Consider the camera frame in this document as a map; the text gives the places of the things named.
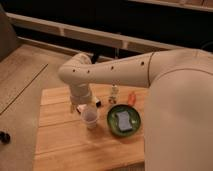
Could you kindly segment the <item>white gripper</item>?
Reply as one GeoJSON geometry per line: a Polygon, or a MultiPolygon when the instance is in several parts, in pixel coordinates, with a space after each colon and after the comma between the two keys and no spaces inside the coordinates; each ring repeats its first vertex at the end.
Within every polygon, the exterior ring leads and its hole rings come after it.
{"type": "MultiPolygon", "coordinates": [[[[76,96],[71,94],[70,100],[74,105],[78,105],[76,107],[76,110],[79,114],[81,114],[88,107],[99,108],[102,105],[101,100],[98,99],[96,96],[94,96],[92,99],[91,93],[87,93],[83,96],[76,96]]],[[[75,106],[72,103],[70,104],[70,113],[73,113],[75,111],[75,106]]]]}

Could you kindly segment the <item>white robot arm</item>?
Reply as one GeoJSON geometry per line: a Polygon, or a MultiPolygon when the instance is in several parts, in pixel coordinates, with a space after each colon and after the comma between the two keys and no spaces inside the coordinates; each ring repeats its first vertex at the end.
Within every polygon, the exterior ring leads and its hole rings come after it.
{"type": "Polygon", "coordinates": [[[59,77],[74,104],[91,101],[91,83],[147,87],[145,171],[213,171],[213,53],[186,48],[97,64],[79,53],[59,77]]]}

